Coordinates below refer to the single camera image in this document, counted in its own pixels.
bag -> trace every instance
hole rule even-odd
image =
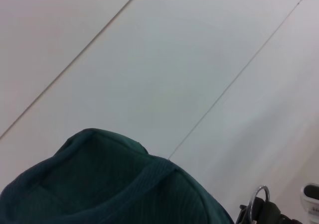
[[[0,224],[233,224],[190,175],[122,135],[86,129],[0,195]]]

silver ring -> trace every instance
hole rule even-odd
[[[262,190],[264,189],[265,190],[265,193],[266,193],[266,202],[269,201],[269,189],[267,188],[267,186],[265,185],[262,185],[260,186],[259,188],[256,189],[255,193],[252,195],[250,201],[249,201],[249,222],[250,224],[253,223],[253,206],[254,206],[254,202],[255,202],[255,199],[257,197],[257,194]]]

tile grout line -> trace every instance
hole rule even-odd
[[[199,119],[199,121],[195,124],[195,126],[188,132],[188,134],[185,136],[185,138],[179,143],[179,145],[174,149],[174,151],[171,153],[171,155],[168,157],[168,160],[171,159],[171,157],[176,153],[176,151],[181,147],[181,145],[187,140],[187,138],[190,136],[190,134],[197,128],[197,126],[202,122],[202,120],[206,117],[206,115],[213,109],[215,104],[221,99],[221,97],[227,92],[227,90],[233,85],[233,83],[238,79],[238,77],[246,70],[246,68],[249,66],[249,64],[254,60],[254,58],[259,54],[259,52],[265,47],[265,45],[268,43],[268,41],[275,35],[275,33],[279,30],[279,28],[285,23],[285,21],[289,18],[289,16],[294,12],[294,10],[297,8],[297,6],[302,2],[303,0],[299,0],[298,3],[294,6],[294,8],[288,13],[288,15],[285,17],[285,19],[279,24],[279,26],[275,29],[275,31],[269,36],[269,38],[264,42],[264,44],[257,50],[255,55],[248,61],[248,63],[244,66],[244,68],[237,74],[237,76],[233,79],[232,82],[224,89],[224,91],[221,93],[221,95],[217,98],[217,100],[212,104],[212,106],[208,109],[208,111]]]
[[[35,100],[19,115],[19,117],[0,135],[0,141],[9,132],[9,130],[28,112],[28,110],[54,85],[54,83],[73,65],[73,63],[92,45],[92,43],[106,30],[108,26],[122,13],[122,11],[132,2],[128,2],[112,17],[112,19],[99,31],[98,34],[84,47],[84,49],[61,71],[61,73],[54,78],[54,80],[38,95]]]

dark green bag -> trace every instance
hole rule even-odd
[[[0,195],[0,224],[232,224],[170,161],[116,133],[86,129]]]

white tiled floor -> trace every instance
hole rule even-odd
[[[133,0],[0,140],[0,189],[86,127],[169,157],[223,94],[172,161],[233,218],[260,183],[278,197],[317,146],[317,0],[225,89],[299,1]]]
[[[0,0],[0,136],[129,0]]]

